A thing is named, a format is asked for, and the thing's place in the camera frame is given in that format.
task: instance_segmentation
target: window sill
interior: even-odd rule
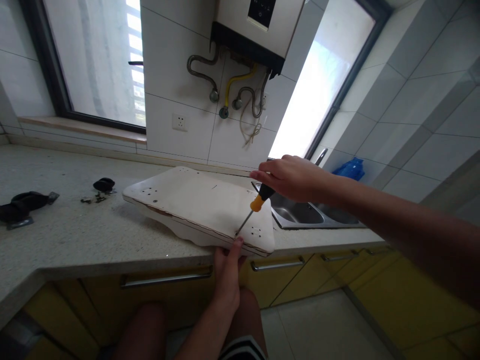
[[[146,144],[147,136],[136,132],[120,130],[113,127],[101,126],[87,122],[71,120],[56,116],[23,116],[18,121],[25,124],[41,125],[47,128],[70,130],[77,133],[97,135],[110,139],[123,140],[136,144]]]

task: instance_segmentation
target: cabinet handle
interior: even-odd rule
[[[368,255],[375,256],[375,255],[386,254],[386,253],[394,253],[395,249],[391,248],[390,246],[387,246],[385,250],[371,251],[370,249],[365,248],[365,251]]]
[[[213,266],[210,266],[207,273],[195,273],[195,274],[180,275],[180,276],[158,277],[158,278],[147,279],[147,280],[127,281],[127,275],[122,275],[120,280],[120,289],[138,288],[138,287],[165,284],[165,283],[176,283],[176,282],[182,282],[187,280],[208,279],[209,277],[212,276],[213,273],[214,273],[214,268]]]
[[[295,266],[301,266],[305,264],[305,260],[302,256],[298,257],[298,261],[294,262],[286,262],[280,264],[272,264],[272,265],[263,265],[263,266],[256,266],[255,261],[250,263],[250,266],[253,271],[263,271],[263,270],[270,270],[270,269],[281,269],[281,268],[291,268]]]
[[[326,262],[332,262],[332,261],[339,261],[339,260],[348,260],[348,259],[353,259],[353,258],[358,258],[359,253],[356,252],[355,250],[350,250],[351,254],[350,255],[345,255],[345,256],[335,256],[335,257],[327,257],[324,254],[320,255],[321,259]]]

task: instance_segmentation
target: faucet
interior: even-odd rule
[[[325,155],[327,154],[327,152],[329,151],[329,149],[327,148],[324,148],[321,153],[320,153],[320,156],[318,157],[318,159],[315,161],[315,165],[319,166],[320,163],[322,162],[322,160],[324,159]]]

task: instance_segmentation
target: kitchen counter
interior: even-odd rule
[[[0,225],[0,329],[46,281],[212,262],[211,247],[179,239],[122,198],[125,187],[167,166],[20,145],[0,146],[0,164],[0,204],[28,191],[60,194],[53,205],[31,213],[34,224],[11,231]],[[208,175],[252,188],[248,177]],[[92,184],[103,177],[115,181],[118,193],[100,203],[80,202],[95,197]],[[384,243],[369,229],[282,230],[273,217],[272,224],[272,256]]]

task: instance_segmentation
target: stainless steel sink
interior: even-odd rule
[[[251,184],[258,191],[260,182]],[[275,193],[270,198],[271,214],[282,229],[365,228],[356,217],[343,210],[311,202],[294,202]]]

